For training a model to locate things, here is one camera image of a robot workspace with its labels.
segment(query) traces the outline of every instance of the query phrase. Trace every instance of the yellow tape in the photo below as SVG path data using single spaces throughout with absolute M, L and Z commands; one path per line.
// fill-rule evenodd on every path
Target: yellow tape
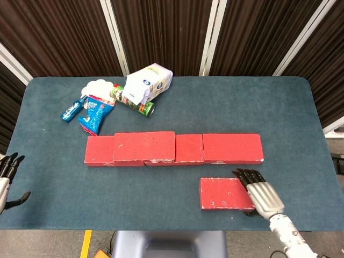
M 87 258 L 90 248 L 92 230 L 85 230 L 84 241 L 82 242 L 80 258 Z

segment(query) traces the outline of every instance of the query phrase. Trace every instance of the gray floor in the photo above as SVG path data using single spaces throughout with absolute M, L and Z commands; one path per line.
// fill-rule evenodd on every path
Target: gray floor
M 344 139 L 327 140 L 333 153 L 344 153 Z M 344 182 L 344 176 L 338 179 Z M 93 231 L 88 257 L 99 249 L 109 248 L 113 231 Z M 344 231 L 302 232 L 311 248 L 330 258 L 344 258 Z M 229 258 L 269 258 L 280 243 L 269 231 L 228 231 Z M 84 231 L 2 230 L 0 258 L 80 257 Z M 283 258 L 276 254 L 274 258 Z

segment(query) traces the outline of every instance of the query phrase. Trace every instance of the blue snack bag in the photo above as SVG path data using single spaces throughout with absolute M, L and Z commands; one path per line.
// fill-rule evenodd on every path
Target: blue snack bag
M 78 117 L 84 131 L 91 135 L 98 135 L 99 126 L 103 118 L 113 109 L 115 102 L 90 95 L 87 103 L 87 117 Z

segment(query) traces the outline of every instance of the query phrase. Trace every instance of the red brick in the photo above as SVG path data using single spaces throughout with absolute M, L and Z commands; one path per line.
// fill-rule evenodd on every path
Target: red brick
M 254 205 L 238 178 L 201 178 L 202 210 L 253 210 Z
M 111 166 L 144 166 L 140 163 L 114 162 L 112 158 L 114 136 L 88 136 L 85 164 L 93 167 Z
M 176 159 L 171 163 L 146 162 L 149 166 L 186 166 L 202 165 L 203 159 L 203 136 L 201 134 L 178 134 L 176 135 Z
M 204 163 L 260 164 L 263 149 L 256 133 L 203 134 Z
M 115 163 L 172 162 L 175 159 L 174 132 L 116 133 Z

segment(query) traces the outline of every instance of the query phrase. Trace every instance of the brown curtain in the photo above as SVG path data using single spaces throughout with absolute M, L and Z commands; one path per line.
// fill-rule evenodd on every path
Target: brown curtain
M 34 76 L 122 76 L 99 1 L 0 0 L 0 41 Z
M 283 75 L 308 79 L 323 127 L 344 116 L 344 1 L 336 1 Z
M 228 1 L 210 75 L 271 76 L 320 3 Z
M 158 63 L 198 75 L 211 0 L 112 0 L 130 72 Z
M 0 62 L 0 153 L 5 154 L 15 128 L 25 85 Z

